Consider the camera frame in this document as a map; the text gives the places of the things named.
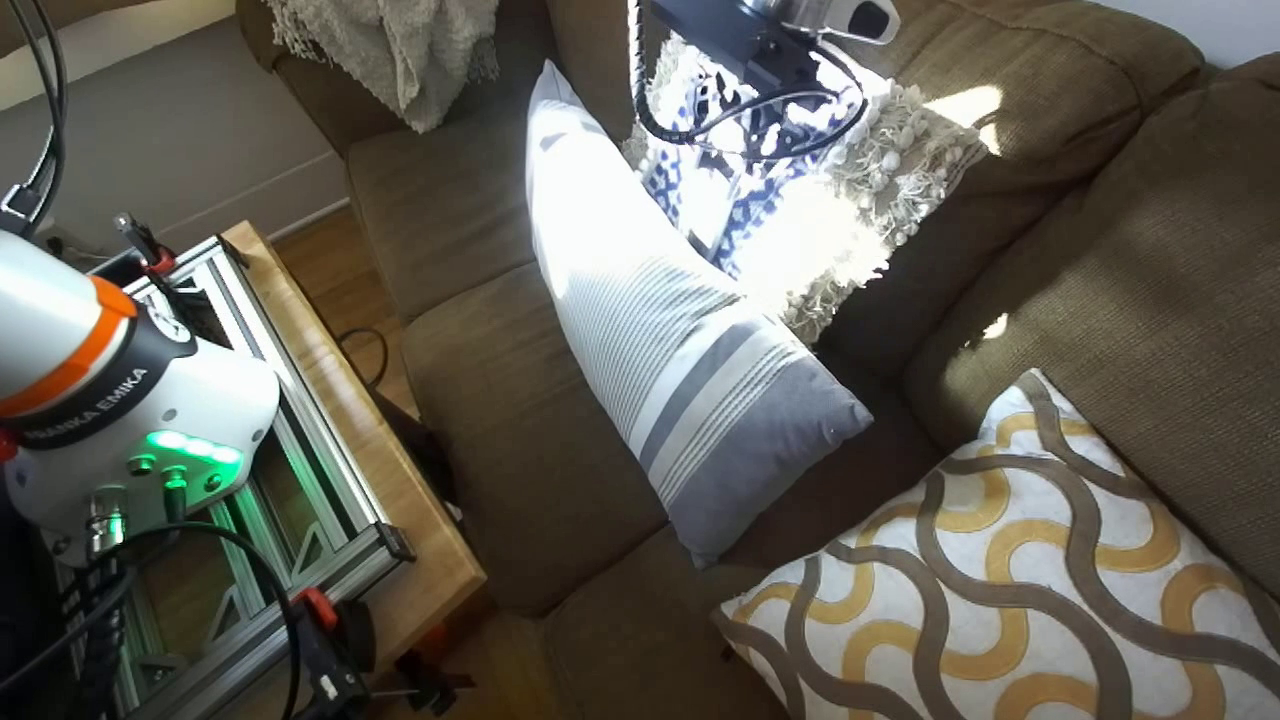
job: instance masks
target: wavy pattern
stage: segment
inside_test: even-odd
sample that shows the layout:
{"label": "wavy pattern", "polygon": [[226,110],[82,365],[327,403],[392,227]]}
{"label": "wavy pattern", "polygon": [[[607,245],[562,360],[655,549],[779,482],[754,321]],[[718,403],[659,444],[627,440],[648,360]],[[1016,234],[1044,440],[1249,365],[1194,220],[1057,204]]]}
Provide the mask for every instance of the wavy pattern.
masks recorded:
{"label": "wavy pattern", "polygon": [[721,606],[792,716],[1280,716],[1275,599],[1036,372],[984,427],[915,493]]}

